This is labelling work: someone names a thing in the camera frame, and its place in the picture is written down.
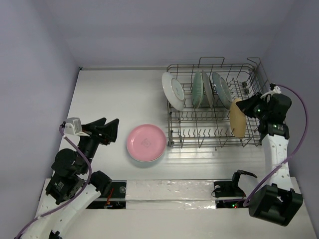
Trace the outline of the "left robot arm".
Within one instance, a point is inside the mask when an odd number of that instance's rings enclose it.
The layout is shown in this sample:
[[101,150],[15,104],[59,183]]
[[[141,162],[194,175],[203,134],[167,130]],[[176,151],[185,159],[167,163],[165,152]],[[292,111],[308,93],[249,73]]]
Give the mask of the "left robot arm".
[[40,200],[38,212],[17,234],[18,239],[63,239],[83,211],[99,197],[109,194],[112,180],[102,171],[92,170],[92,160],[99,145],[117,139],[119,119],[106,118],[82,124],[68,118],[59,132],[71,148],[55,156],[53,175]]

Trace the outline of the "light blue plate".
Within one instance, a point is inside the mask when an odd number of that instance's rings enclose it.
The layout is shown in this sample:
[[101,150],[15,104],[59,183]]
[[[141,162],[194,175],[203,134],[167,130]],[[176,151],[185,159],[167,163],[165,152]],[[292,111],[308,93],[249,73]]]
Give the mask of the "light blue plate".
[[159,158],[153,160],[153,161],[150,161],[150,162],[142,162],[142,161],[138,161],[138,160],[135,160],[133,158],[130,158],[129,162],[135,166],[136,168],[151,168],[151,167],[154,167],[156,165],[158,165],[163,159],[163,156],[160,156]]

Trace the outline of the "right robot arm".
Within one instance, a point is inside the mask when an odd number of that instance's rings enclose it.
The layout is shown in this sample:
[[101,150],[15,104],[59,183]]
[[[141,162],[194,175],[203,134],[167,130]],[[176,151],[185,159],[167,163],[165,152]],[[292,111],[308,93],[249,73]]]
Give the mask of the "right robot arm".
[[280,226],[287,226],[295,216],[303,197],[294,190],[288,161],[289,128],[284,123],[292,105],[289,97],[281,93],[257,93],[246,99],[235,99],[231,104],[232,130],[240,128],[245,117],[258,119],[258,132],[264,150],[268,174],[261,180],[247,172],[247,178],[229,183],[234,195],[245,193],[244,207],[249,215]]

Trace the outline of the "green plate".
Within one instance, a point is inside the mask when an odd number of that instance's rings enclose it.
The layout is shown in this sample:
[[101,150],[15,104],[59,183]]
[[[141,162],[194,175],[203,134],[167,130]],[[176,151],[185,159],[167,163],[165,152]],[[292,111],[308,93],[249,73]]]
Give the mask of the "green plate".
[[196,71],[192,84],[192,104],[194,108],[199,108],[204,94],[204,85],[202,74],[200,71]]

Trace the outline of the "yellow plate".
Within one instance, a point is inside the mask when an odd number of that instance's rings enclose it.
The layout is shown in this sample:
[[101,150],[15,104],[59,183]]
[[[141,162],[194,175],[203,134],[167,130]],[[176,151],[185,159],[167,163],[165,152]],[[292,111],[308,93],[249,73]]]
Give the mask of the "yellow plate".
[[240,101],[242,101],[242,99],[240,98],[235,98],[233,100],[230,107],[229,120],[233,135],[236,138],[242,139],[246,133],[246,118],[239,107],[236,105],[236,103]]

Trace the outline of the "pink plate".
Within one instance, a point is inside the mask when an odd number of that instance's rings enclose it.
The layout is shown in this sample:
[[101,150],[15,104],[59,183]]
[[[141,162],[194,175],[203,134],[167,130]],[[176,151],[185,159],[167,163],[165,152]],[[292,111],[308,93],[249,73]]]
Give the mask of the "pink plate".
[[142,124],[129,133],[126,146],[127,150],[164,150],[166,142],[166,135],[158,126]]

